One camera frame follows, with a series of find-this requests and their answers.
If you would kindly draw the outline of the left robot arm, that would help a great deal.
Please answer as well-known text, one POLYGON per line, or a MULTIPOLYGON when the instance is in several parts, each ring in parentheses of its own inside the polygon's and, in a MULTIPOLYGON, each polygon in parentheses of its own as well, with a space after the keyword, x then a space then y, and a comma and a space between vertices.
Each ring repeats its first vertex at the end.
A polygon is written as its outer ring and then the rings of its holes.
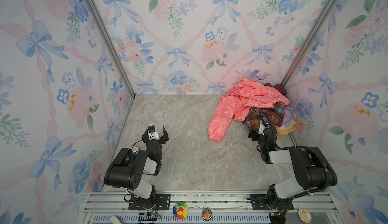
POLYGON ((170 194, 158 194, 154 185, 142 179, 144 175, 157 176, 162 167, 162 145, 169 141, 168 132, 160 136, 154 125, 149 125, 141 136, 146 150, 122 148, 108 167, 104 184, 128 191, 124 201, 129 210, 158 211, 170 208, 170 194))

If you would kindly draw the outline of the pink patterned cloth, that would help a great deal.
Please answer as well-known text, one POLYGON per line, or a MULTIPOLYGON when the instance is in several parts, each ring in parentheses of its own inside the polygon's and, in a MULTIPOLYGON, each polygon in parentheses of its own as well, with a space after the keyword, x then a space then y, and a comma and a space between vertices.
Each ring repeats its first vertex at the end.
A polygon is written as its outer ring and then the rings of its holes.
POLYGON ((209 123, 209 139, 219 142, 232 120, 243 122, 251 108, 273 109, 278 102, 286 106, 290 104, 290 100, 276 88, 244 77, 221 97, 209 123))

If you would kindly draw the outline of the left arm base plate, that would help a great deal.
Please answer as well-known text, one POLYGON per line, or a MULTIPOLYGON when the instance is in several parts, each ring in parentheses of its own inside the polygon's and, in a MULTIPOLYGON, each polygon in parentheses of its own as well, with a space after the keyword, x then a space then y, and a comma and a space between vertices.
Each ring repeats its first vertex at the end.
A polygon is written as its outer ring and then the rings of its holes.
POLYGON ((156 211, 170 209, 170 194, 152 194, 149 199, 143 199, 131 195, 130 199, 125 196, 128 202, 128 210, 156 211))

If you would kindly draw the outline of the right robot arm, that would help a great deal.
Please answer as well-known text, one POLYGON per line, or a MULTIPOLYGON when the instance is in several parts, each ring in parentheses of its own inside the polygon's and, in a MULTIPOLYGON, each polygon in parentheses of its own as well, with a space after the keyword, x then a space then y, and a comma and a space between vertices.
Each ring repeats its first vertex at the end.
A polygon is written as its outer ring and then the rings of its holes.
POLYGON ((293 175, 272 184, 266 194, 251 194, 248 200, 253 210, 273 210, 274 217, 284 217, 292 209, 292 201, 322 192, 337 184, 337 175, 318 147, 277 145, 276 129, 268 114, 259 113, 259 131, 250 131, 249 137, 258 142, 257 150, 266 164, 292 166, 293 175))

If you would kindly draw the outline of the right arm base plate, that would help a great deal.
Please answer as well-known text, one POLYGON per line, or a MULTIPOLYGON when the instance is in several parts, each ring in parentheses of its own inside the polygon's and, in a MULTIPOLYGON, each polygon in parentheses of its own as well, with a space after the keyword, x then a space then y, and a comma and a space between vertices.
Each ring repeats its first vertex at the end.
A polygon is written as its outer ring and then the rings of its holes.
POLYGON ((287 203, 287 199, 279 199, 276 195, 268 194, 250 194, 247 200, 251 202, 253 210, 281 211, 287 203))

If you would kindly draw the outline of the plaid flannel cloth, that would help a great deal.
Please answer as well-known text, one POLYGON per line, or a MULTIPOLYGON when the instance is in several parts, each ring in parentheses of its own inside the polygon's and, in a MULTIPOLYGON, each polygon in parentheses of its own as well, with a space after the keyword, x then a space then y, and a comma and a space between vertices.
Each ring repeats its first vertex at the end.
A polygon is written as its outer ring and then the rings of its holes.
POLYGON ((281 127, 284 121, 285 107, 286 104, 284 102, 277 102, 274 108, 252 107, 243 123, 248 129, 258 131, 261 124, 261 116, 264 116, 271 121, 273 126, 281 127))

